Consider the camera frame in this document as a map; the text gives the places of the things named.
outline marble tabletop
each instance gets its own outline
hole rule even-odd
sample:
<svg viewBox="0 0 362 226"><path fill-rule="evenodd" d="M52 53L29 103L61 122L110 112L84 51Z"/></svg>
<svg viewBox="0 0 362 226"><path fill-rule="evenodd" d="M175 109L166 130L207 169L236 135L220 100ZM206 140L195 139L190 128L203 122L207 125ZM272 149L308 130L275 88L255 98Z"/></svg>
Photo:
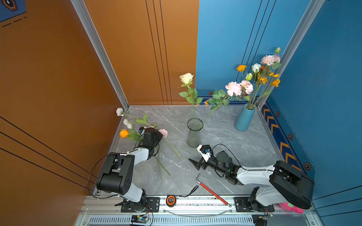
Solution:
<svg viewBox="0 0 362 226"><path fill-rule="evenodd" d="M234 127L234 122L243 105L222 106L205 122L201 130L202 144L214 147L216 144L224 144L238 158L241 165L246 167L262 167L275 164L278 156L272 146L258 114L254 114L249 129L245 132ZM204 120L210 113L210 106L196 106L195 117ZM164 128L168 131L167 139L178 150L181 158L164 139L160 142L160 160L171 174L169 176L161 169L155 157L141 162L134 167L133 183L145 189L147 195L186 195L191 189L198 185L196 176L201 173L199 180L217 194L248 195L256 184L233 185L225 178L220 178L215 171L207 167L206 170L197 169L188 160L189 158L199 161L201 155L196 148L189 147L186 138L189 129L187 121L193 117L192 106L167 106L167 107L130 107L129 114L142 118L149 114L148 123L157 123L157 129ZM135 119L128 117L137 130L142 124L136 124ZM116 152L125 152L133 149L136 141L127 138L120 139ZM214 149L214 155L225 150L233 162L235 158L228 150L219 145ZM194 194L209 194L203 187L199 187Z"/></svg>

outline chevron pattern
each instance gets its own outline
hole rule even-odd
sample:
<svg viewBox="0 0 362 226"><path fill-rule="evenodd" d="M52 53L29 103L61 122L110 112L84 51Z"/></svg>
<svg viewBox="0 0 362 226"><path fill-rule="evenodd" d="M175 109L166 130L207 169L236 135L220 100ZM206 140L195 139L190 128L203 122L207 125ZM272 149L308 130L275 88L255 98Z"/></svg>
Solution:
<svg viewBox="0 0 362 226"><path fill-rule="evenodd" d="M291 149L291 146L285 137L284 133L280 129L278 122L275 120L271 110L269 109L268 105L265 103L261 109L261 112L264 116L265 122L267 123L274 140L280 147L280 153L286 163L291 165L292 167L296 168L299 171L302 171L302 166L300 165L299 161L296 158L294 151Z"/></svg>

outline flower stem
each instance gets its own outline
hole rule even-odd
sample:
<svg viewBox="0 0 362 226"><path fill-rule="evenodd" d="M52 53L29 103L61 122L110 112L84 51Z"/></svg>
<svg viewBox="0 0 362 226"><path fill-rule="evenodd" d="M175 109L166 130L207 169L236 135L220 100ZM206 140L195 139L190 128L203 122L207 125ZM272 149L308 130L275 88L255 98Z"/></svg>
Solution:
<svg viewBox="0 0 362 226"><path fill-rule="evenodd" d="M172 145L171 142L169 142L165 137L163 137L170 145L171 147L176 151L176 153L179 155L179 157L181 158L181 155L177 152L176 148Z"/></svg>

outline glass vase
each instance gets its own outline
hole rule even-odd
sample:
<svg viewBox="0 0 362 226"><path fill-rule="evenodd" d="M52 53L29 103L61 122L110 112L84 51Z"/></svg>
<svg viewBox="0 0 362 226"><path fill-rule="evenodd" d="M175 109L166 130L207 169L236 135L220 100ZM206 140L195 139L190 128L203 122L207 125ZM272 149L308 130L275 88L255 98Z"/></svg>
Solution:
<svg viewBox="0 0 362 226"><path fill-rule="evenodd" d="M190 119L187 122L189 128L189 135L187 136L187 144L190 147L196 148L201 144L200 131L203 128L203 122L200 119Z"/></svg>

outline pink object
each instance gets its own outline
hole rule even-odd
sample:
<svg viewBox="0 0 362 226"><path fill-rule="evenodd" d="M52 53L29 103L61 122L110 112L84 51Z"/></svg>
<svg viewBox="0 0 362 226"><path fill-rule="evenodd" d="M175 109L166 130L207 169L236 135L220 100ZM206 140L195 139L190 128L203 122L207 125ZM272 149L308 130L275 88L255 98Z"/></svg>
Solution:
<svg viewBox="0 0 362 226"><path fill-rule="evenodd" d="M289 204L289 203L287 203L287 202L279 203L279 206L281 206L281 208L283 208L283 209L286 209L286 210L289 210L289 211L293 211L293 212L295 212L295 213L300 213L300 214L304 213L304 210L303 210L303 209L301 209L301 208L299 208L299 207L296 207L296 206L290 207L290 206L288 206L288 204Z"/></svg>

